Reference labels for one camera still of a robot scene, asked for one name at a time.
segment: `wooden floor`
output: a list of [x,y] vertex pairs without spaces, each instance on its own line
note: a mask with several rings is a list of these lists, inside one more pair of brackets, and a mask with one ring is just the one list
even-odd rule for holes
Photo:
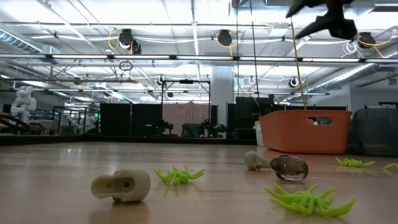
[[[362,170],[338,166],[334,156],[302,155],[310,174],[292,183],[281,182],[271,170],[246,170],[243,155],[248,151],[268,159],[279,155],[255,146],[118,142],[0,147],[0,223],[398,223],[398,170],[396,176],[382,170],[398,159],[362,158],[376,161]],[[172,187],[153,172],[183,164],[206,173],[191,184]],[[91,181],[118,169],[149,172],[152,187],[142,203],[92,196]],[[351,197],[358,200],[341,218],[306,217],[272,203],[264,188],[273,182],[289,192],[316,183],[318,192],[337,187],[335,206]]]

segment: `orange plastic bin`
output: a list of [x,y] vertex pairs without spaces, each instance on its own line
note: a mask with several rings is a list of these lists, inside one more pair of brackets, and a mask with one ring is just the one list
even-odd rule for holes
[[[342,154],[347,146],[351,113],[289,110],[267,114],[260,117],[264,146],[295,154]],[[314,124],[314,118],[329,122]]]

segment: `white trash can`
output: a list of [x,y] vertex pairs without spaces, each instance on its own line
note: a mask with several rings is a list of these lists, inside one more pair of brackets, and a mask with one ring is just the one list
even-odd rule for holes
[[257,145],[264,147],[264,143],[262,141],[260,121],[256,121],[254,123],[254,127],[253,128],[256,130]]

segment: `ceiling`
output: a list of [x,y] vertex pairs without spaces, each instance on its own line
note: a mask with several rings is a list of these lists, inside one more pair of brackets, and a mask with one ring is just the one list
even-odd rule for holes
[[[47,2],[53,12],[36,0],[1,0],[0,22],[33,43],[55,47],[61,54],[130,54],[121,47],[116,50],[112,49],[111,46],[114,47],[116,41],[107,39],[109,36],[115,39],[122,28],[130,28],[133,36],[140,42],[143,55],[253,56],[256,53],[257,57],[294,57],[292,29],[289,27],[290,20],[285,19],[285,11],[257,5],[261,4],[261,1],[257,0],[253,0],[256,5],[254,5],[252,15],[246,8],[238,11],[238,27],[234,14],[236,11],[229,7],[231,0],[194,0],[193,4],[191,1],[181,0],[49,0]],[[361,0],[355,2],[375,3]],[[378,43],[390,40],[388,44],[380,45],[378,50],[394,45],[395,39],[391,41],[391,35],[394,35],[393,30],[398,26],[398,22],[392,18],[396,18],[398,12],[370,12],[371,8],[367,9],[357,12],[347,8],[345,16],[355,20],[356,27],[360,32],[370,32]],[[303,10],[293,18],[295,33],[300,32],[314,21],[316,16],[325,12],[325,7]],[[66,26],[65,21],[73,28]],[[254,30],[251,29],[251,22],[254,24]],[[237,41],[239,37],[239,45],[231,49],[221,46],[215,39],[220,29],[229,29],[234,41]],[[88,39],[90,44],[76,32]],[[297,54],[299,57],[379,57],[374,48],[361,49],[352,45],[347,46],[347,44],[340,39],[332,38],[328,31],[321,31],[308,39],[298,40]],[[0,53],[19,54],[25,52],[0,42]],[[28,66],[31,63],[29,60],[15,61]],[[249,79],[255,78],[257,75],[260,91],[280,92],[292,91],[288,87],[288,80],[297,76],[297,68],[293,65],[258,65],[257,69],[254,65],[239,65],[239,74],[237,65],[233,65],[233,67],[236,76],[239,76],[243,91],[256,90],[256,84],[250,84]],[[187,78],[206,81],[211,79],[212,66],[214,65],[208,63],[191,63],[177,67],[136,67],[130,72],[125,72],[123,78],[130,76],[137,80],[138,84],[107,82],[106,87],[119,90],[157,90],[159,86],[156,85],[156,79],[160,75],[168,80]],[[52,65],[52,67],[53,73],[59,73],[57,78],[81,77],[93,80],[114,80],[116,78],[111,66]],[[304,79],[304,84],[311,85],[341,68],[322,64],[302,65],[300,74]],[[31,69],[50,74],[51,68],[50,66],[32,65]],[[118,71],[116,74],[120,78],[122,71]],[[81,89],[92,88],[93,84],[83,83],[82,86],[76,86],[68,83],[66,86]],[[202,91],[203,88],[207,87],[198,84],[175,83],[169,91]],[[124,96],[135,102],[153,102],[155,100],[148,93],[124,93]],[[208,95],[207,93],[184,93],[178,94],[174,99],[207,100]]]

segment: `white column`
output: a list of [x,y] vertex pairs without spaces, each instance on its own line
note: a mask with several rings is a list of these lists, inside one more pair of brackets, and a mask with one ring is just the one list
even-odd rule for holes
[[227,104],[234,103],[234,70],[230,66],[215,66],[211,71],[211,105],[218,105],[218,124],[226,124]]

